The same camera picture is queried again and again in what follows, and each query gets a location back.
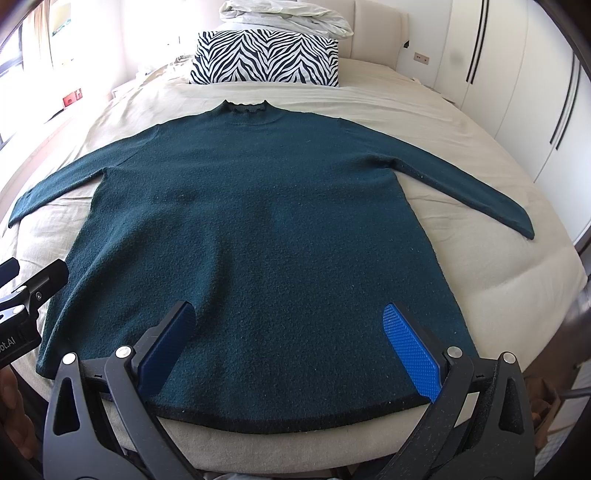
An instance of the blue gripper pad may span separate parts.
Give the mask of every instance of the blue gripper pad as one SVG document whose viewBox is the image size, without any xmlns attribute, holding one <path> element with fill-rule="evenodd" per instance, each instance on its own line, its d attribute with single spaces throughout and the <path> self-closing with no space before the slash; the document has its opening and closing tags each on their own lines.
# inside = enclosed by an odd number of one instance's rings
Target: blue gripper pad
<svg viewBox="0 0 591 480">
<path fill-rule="evenodd" d="M 186 303 L 154 342 L 138 365 L 139 395 L 146 400 L 157 395 L 195 330 L 195 309 Z"/>
<path fill-rule="evenodd" d="M 0 265 L 0 287 L 6 285 L 13 278 L 16 278 L 21 271 L 21 266 L 16 258 L 9 258 Z"/>
<path fill-rule="evenodd" d="M 439 366 L 398 309 L 390 304 L 382 317 L 384 332 L 415 388 L 431 402 L 441 391 Z"/>
</svg>

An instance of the wardrobe door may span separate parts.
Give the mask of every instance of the wardrobe door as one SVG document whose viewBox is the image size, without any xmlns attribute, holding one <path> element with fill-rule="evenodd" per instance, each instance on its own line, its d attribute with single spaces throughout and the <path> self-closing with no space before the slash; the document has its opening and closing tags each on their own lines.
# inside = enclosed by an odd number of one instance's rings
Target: wardrobe door
<svg viewBox="0 0 591 480">
<path fill-rule="evenodd" d="M 477 40 L 482 35 L 480 24 L 485 16 L 486 0 L 453 0 L 452 13 L 441 64 L 434 88 L 458 107 L 464 102 L 473 67 Z"/>
<path fill-rule="evenodd" d="M 577 62 L 576 87 L 564 128 L 536 185 L 576 243 L 591 223 L 591 82 Z"/>
<path fill-rule="evenodd" d="M 483 1 L 481 45 L 461 109 L 495 137 L 517 83 L 527 35 L 527 5 L 532 0 Z"/>
<path fill-rule="evenodd" d="M 517 85 L 496 140 L 536 179 L 568 114 L 573 87 L 573 51 L 535 2 L 528 4 L 528 29 Z"/>
</svg>

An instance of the knit sweater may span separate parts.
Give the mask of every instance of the knit sweater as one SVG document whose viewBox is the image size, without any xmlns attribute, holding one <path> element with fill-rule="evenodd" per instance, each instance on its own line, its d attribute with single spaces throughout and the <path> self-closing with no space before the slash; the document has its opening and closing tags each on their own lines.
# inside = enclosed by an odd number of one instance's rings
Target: knit sweater
<svg viewBox="0 0 591 480">
<path fill-rule="evenodd" d="M 102 181 L 49 306 L 38 373 L 54 377 L 67 352 L 132 345 L 187 300 L 197 330 L 150 400 L 160 416 L 276 433 L 425 403 L 384 334 L 384 307 L 399 302 L 445 345 L 475 349 L 393 170 L 534 237 L 521 206 L 450 163 L 266 102 L 223 102 L 55 172 L 17 201 L 10 226 Z"/>
</svg>

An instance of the zebra print pillow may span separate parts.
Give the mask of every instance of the zebra print pillow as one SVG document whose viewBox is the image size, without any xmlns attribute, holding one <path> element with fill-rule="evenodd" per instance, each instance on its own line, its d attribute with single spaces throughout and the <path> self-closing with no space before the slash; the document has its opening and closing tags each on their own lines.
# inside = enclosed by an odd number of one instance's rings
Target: zebra print pillow
<svg viewBox="0 0 591 480">
<path fill-rule="evenodd" d="M 199 34 L 190 83 L 299 82 L 338 87 L 338 42 L 271 30 Z"/>
</svg>

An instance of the beige bed sheet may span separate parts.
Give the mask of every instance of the beige bed sheet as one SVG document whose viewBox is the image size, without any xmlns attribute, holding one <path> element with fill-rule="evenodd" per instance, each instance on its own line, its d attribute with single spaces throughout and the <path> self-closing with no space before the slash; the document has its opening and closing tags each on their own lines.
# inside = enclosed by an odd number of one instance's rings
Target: beige bed sheet
<svg viewBox="0 0 591 480">
<path fill-rule="evenodd" d="M 154 124 L 213 109 L 225 99 L 234 103 L 267 100 L 288 110 L 346 118 L 443 158 L 525 208 L 535 229 L 533 241 L 396 172 L 480 355 L 496 358 L 502 351 L 512 351 L 525 368 L 547 344 L 585 284 L 583 267 L 541 192 L 509 154 L 461 111 L 387 67 L 356 60 L 340 60 L 340 88 L 281 83 L 188 85 L 188 65 L 177 60 L 114 99 L 90 124 L 72 154 L 49 158 L 24 190 L 83 154 Z M 3 220 L 0 252 L 3 258 L 14 256 L 21 263 L 20 276 L 3 293 L 55 258 L 65 259 L 97 185 L 93 181 L 65 194 L 11 229 L 7 229 L 7 218 Z M 40 313 L 42 330 L 46 306 Z M 37 351 L 32 352 L 14 366 L 49 398 L 51 382 L 35 373 L 36 356 Z M 122 443 L 131 447 L 111 404 L 108 409 Z M 223 432 L 171 420 L 163 420 L 163 425 L 196 467 L 271 475 L 347 465 L 395 452 L 424 409 L 335 429 L 273 435 Z"/>
</svg>

